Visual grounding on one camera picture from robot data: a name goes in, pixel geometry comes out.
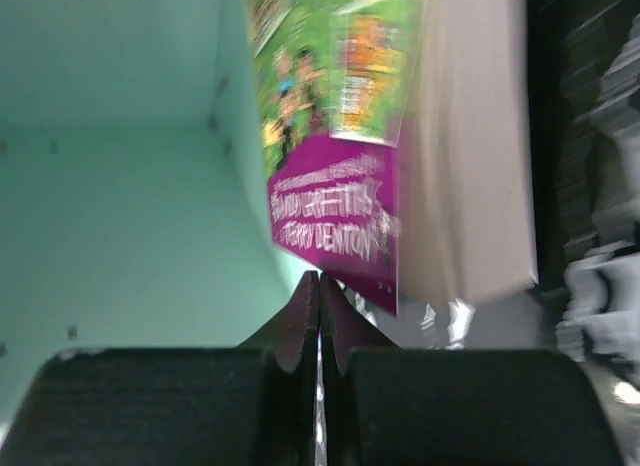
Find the purple treehouse book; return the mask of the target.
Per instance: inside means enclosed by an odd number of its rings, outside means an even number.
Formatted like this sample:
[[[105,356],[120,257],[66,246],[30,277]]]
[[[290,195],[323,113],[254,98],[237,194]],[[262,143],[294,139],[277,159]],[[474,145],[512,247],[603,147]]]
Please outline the purple treehouse book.
[[[273,241],[391,313],[537,278],[525,0],[243,0]]]

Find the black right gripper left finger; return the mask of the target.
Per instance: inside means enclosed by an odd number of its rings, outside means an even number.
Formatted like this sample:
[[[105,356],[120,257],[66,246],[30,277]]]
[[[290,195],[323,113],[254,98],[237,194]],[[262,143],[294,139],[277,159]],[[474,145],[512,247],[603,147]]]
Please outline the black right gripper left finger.
[[[241,344],[65,350],[37,372],[5,465],[310,465],[319,277]]]

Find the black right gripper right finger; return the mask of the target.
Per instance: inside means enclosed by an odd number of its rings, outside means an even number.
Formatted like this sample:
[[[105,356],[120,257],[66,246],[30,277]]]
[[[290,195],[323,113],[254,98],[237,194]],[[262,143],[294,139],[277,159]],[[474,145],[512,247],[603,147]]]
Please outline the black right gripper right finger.
[[[621,465],[596,391],[549,350],[402,349],[320,280],[332,465]]]

